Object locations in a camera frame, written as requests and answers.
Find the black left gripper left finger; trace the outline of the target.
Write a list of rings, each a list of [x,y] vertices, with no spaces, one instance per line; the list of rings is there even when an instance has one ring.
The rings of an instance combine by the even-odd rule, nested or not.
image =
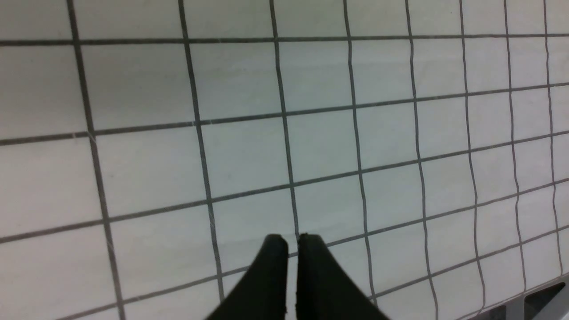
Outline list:
[[[284,320],[286,317],[288,245],[267,235],[254,261],[208,320]]]

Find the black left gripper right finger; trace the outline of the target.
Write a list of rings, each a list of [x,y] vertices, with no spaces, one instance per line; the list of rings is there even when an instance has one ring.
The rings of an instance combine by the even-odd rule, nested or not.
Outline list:
[[[319,235],[297,242],[298,320],[387,320],[335,260]]]

